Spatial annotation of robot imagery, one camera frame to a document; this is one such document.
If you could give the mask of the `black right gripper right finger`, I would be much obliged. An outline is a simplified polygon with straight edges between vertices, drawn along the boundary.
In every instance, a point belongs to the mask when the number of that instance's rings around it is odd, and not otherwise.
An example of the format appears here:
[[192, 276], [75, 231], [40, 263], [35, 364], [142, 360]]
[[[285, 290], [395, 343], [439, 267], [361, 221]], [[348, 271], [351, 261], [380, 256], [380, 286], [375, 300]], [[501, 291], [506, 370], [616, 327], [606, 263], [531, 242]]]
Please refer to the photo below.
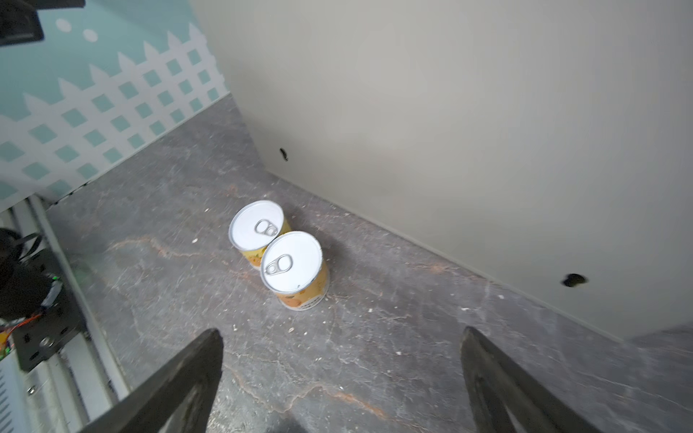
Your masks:
[[474, 327], [464, 330], [460, 361], [478, 432], [597, 432], [598, 429]]

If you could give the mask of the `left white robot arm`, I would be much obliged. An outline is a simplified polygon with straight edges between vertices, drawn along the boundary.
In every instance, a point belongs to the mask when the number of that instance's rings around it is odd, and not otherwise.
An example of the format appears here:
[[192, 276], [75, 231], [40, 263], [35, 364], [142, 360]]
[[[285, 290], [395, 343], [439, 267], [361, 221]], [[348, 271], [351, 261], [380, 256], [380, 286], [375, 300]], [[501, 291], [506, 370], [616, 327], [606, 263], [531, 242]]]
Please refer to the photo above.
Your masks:
[[43, 237], [38, 233], [22, 236], [1, 228], [1, 319], [18, 320], [32, 315], [50, 290], [50, 283], [38, 271], [23, 263], [37, 251]]

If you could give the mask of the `grey metal cabinet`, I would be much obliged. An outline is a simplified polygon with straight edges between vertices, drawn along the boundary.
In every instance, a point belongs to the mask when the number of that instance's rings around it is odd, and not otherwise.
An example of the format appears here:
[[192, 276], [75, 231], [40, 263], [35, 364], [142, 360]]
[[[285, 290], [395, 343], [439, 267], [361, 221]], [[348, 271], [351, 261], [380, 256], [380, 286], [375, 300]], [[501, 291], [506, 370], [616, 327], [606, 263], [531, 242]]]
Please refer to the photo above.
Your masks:
[[604, 335], [691, 323], [691, 2], [191, 6], [271, 173]]

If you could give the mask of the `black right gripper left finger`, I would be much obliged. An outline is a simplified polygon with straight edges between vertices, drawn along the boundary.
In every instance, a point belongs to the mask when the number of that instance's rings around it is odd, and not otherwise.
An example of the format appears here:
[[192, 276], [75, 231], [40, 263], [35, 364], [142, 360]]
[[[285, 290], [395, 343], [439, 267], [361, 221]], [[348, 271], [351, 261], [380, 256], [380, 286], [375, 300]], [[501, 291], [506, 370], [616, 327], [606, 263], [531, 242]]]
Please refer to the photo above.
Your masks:
[[84, 432], [205, 432], [222, 375], [224, 343], [202, 332]]

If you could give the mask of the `black cabinet lock knob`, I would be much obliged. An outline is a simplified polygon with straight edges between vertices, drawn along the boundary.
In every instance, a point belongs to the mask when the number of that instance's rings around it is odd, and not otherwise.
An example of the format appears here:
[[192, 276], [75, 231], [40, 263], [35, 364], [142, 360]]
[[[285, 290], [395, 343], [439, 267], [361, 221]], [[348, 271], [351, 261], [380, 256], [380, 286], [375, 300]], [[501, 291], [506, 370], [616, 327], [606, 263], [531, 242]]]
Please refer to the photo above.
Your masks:
[[575, 288], [587, 282], [588, 279], [582, 274], [568, 274], [562, 280], [561, 284], [568, 288]]

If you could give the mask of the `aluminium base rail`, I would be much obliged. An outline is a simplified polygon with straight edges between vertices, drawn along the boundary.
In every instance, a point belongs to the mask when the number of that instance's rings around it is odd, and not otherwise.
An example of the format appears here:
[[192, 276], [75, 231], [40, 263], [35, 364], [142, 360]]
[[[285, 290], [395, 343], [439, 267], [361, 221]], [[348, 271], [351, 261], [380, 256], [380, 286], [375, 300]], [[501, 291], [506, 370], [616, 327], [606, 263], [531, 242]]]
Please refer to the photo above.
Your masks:
[[41, 317], [1, 337], [3, 432], [79, 432], [130, 393], [47, 216], [30, 196], [1, 214], [1, 227], [29, 237], [23, 263], [61, 284]]

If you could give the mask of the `yellow can white lid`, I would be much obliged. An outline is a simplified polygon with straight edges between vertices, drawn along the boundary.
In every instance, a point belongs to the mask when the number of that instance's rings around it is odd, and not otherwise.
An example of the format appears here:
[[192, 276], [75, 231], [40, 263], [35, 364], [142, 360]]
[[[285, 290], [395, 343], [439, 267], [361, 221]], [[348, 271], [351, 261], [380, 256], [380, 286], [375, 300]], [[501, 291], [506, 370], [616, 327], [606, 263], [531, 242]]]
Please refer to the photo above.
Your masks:
[[294, 311], [316, 307], [328, 294], [330, 271], [317, 238], [291, 231], [268, 245], [261, 278], [281, 304]]
[[236, 213], [227, 234], [233, 247], [252, 267], [260, 270], [268, 245], [291, 230], [280, 205], [271, 200], [258, 200]]

